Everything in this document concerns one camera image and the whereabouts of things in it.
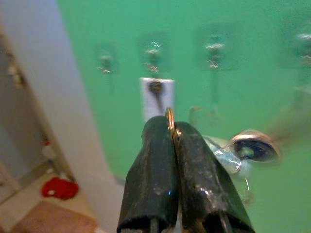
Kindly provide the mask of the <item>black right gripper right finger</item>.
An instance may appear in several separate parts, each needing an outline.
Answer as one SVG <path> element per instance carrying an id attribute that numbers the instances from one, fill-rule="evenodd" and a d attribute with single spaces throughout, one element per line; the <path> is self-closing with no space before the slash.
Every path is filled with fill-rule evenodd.
<path id="1" fill-rule="evenodd" d="M 183 233 L 256 233 L 225 168 L 189 123 L 175 124 Z"/>

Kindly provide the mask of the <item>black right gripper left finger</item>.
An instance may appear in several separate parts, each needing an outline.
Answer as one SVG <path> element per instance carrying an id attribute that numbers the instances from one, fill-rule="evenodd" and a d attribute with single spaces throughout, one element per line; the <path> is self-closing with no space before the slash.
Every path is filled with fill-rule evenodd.
<path id="1" fill-rule="evenodd" d="M 149 119 L 125 181 L 117 233 L 162 233 L 176 225 L 178 172 L 165 116 Z"/>

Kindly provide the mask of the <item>silver key with dark head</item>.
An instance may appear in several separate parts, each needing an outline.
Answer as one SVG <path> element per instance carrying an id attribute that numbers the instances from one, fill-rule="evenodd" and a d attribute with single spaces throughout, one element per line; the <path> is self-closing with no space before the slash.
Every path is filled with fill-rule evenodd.
<path id="1" fill-rule="evenodd" d="M 218 162 L 235 179 L 249 178 L 252 163 L 272 163 L 281 157 L 280 149 L 272 139 L 256 130 L 243 131 L 229 140 L 208 135 L 203 139 Z"/>

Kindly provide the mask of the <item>clear adhesive metal hook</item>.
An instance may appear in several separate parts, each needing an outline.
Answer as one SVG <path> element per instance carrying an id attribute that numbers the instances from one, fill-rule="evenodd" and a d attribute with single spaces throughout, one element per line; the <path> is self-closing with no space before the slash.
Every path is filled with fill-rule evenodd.
<path id="1" fill-rule="evenodd" d="M 279 31 L 278 61 L 284 68 L 311 67 L 311 14 L 287 14 Z"/>
<path id="2" fill-rule="evenodd" d="M 119 60 L 117 50 L 112 43 L 99 44 L 95 49 L 97 69 L 103 74 L 117 74 Z"/>
<path id="3" fill-rule="evenodd" d="M 138 53 L 143 66 L 152 74 L 170 70 L 169 40 L 165 32 L 149 32 L 138 39 Z"/>
<path id="4" fill-rule="evenodd" d="M 212 22 L 195 31 L 195 63 L 200 70 L 235 69 L 237 27 L 229 22 Z"/>

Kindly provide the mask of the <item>red cloth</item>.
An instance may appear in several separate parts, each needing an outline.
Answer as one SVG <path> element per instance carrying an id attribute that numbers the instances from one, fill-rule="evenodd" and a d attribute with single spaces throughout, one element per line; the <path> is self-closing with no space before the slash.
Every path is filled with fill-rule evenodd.
<path id="1" fill-rule="evenodd" d="M 78 191 L 78 184 L 54 177 L 44 183 L 41 188 L 41 195 L 45 198 L 53 197 L 68 200 L 75 197 Z"/>

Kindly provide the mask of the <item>brown floor rug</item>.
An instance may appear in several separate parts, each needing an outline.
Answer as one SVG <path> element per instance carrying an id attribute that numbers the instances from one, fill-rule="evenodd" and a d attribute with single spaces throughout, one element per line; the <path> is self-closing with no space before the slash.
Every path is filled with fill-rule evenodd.
<path id="1" fill-rule="evenodd" d="M 93 218 L 41 201 L 9 233 L 94 233 Z"/>

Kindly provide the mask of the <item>green wall board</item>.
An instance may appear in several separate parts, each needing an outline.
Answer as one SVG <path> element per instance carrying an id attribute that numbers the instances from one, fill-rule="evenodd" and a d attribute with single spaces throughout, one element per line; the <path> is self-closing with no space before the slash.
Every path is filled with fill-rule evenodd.
<path id="1" fill-rule="evenodd" d="M 247 204 L 257 233 L 311 233 L 311 67 L 279 64 L 279 31 L 287 14 L 309 12 L 311 0 L 58 0 L 112 173 L 124 179 L 141 147 L 140 78 L 150 76 L 138 39 L 169 40 L 177 120 L 220 139 L 254 129 L 279 140 L 282 157 L 253 163 Z M 212 22 L 237 27 L 235 69 L 200 70 L 195 31 Z M 115 45 L 119 72 L 96 67 L 99 44 Z"/>

